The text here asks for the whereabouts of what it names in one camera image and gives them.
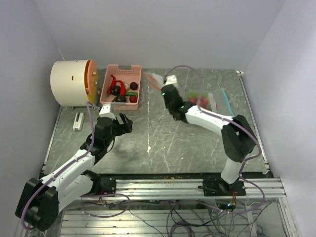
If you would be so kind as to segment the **dark purple fake plum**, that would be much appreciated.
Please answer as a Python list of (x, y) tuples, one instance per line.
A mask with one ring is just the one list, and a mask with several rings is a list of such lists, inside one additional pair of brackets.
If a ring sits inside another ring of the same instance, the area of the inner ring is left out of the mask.
[(126, 103), (126, 97), (125, 97), (125, 96), (122, 96), (122, 95), (118, 95), (118, 96), (115, 98), (115, 102), (117, 102), (117, 103)]

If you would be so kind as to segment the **green fake chili pepper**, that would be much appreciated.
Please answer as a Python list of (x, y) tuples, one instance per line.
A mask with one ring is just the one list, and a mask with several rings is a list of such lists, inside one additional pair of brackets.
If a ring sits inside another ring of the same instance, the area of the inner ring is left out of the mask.
[(137, 92), (126, 92), (125, 96), (130, 97), (130, 96), (138, 96)]

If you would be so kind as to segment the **dark fake eggplant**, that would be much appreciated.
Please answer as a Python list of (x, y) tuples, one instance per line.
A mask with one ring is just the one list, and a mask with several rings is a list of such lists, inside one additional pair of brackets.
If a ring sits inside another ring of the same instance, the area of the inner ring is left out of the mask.
[(113, 96), (120, 95), (121, 87), (118, 85), (112, 86), (110, 89), (110, 94)]

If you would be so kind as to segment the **orange zip bag with vegetables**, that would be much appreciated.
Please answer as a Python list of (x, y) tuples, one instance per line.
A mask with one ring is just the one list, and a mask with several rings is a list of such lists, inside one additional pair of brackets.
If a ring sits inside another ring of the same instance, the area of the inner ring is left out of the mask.
[(157, 90), (161, 90), (161, 88), (164, 85), (163, 76), (155, 74), (155, 73), (146, 73), (146, 72), (142, 72), (142, 74), (153, 88)]

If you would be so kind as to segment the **white fake mushroom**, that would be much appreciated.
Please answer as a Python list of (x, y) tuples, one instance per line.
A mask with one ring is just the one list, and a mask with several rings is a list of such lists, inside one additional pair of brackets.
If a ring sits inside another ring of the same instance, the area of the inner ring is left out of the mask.
[(124, 83), (124, 86), (125, 86), (125, 90), (126, 90), (126, 91), (130, 90), (129, 84)]

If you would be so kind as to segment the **dark red fake fruit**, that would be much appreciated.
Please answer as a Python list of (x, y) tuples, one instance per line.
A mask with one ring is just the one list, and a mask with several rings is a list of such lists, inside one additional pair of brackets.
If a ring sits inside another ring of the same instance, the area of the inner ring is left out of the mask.
[(133, 91), (136, 91), (138, 89), (138, 84), (136, 82), (131, 82), (129, 85), (129, 88)]

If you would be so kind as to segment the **red fake chili pepper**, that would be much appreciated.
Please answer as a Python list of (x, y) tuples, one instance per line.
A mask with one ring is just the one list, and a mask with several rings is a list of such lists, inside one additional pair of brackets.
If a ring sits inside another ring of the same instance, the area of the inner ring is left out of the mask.
[(111, 78), (112, 78), (112, 81), (107, 89), (107, 97), (111, 95), (111, 88), (116, 85), (116, 77), (114, 75), (111, 75)]

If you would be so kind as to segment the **pink perforated plastic basket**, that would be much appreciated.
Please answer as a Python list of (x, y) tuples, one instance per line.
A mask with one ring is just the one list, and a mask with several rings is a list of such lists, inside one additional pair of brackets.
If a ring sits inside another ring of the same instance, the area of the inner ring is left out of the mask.
[(107, 66), (99, 102), (112, 104), (115, 109), (138, 109), (142, 67), (139, 65)]

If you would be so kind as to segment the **blue zip bag with strawberries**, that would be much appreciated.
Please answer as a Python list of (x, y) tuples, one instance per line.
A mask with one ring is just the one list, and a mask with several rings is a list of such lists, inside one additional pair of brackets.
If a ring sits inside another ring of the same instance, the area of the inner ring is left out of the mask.
[(203, 109), (222, 114), (236, 116), (239, 112), (238, 104), (233, 102), (225, 88), (205, 91), (201, 96), (200, 105)]

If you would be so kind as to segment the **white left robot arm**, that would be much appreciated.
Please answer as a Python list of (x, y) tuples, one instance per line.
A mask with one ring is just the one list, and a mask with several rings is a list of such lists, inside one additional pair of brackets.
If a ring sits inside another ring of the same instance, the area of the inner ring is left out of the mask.
[(116, 117), (99, 117), (93, 132), (66, 163), (40, 179), (26, 182), (15, 211), (23, 225), (45, 231), (75, 199), (101, 191), (101, 177), (92, 167), (105, 156), (117, 136), (132, 132), (132, 120), (124, 113), (119, 116), (122, 122)]

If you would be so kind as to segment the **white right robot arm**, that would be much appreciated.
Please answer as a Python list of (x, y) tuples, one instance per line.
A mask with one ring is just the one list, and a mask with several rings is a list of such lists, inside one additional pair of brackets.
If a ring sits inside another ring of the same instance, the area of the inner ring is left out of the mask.
[(217, 188), (221, 194), (229, 195), (235, 190), (235, 182), (239, 179), (245, 158), (257, 145), (257, 139), (245, 117), (217, 114), (203, 109), (201, 103), (183, 101), (177, 87), (172, 84), (163, 86), (161, 94), (174, 120), (200, 126), (222, 137), (228, 158)]

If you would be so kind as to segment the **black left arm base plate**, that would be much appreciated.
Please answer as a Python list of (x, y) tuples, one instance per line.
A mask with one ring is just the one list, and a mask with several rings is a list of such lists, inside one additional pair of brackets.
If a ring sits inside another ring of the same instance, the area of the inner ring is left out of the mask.
[(90, 196), (114, 194), (116, 192), (116, 187), (117, 183), (115, 180), (101, 178), (93, 181), (92, 188), (87, 194)]

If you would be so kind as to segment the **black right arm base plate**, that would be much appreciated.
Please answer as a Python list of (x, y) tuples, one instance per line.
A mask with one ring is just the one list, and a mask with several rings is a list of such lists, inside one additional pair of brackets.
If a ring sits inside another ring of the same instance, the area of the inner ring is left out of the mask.
[(222, 180), (203, 180), (202, 185), (198, 186), (203, 190), (205, 197), (219, 196), (245, 196), (246, 191), (243, 181), (235, 181), (233, 184), (227, 184)]

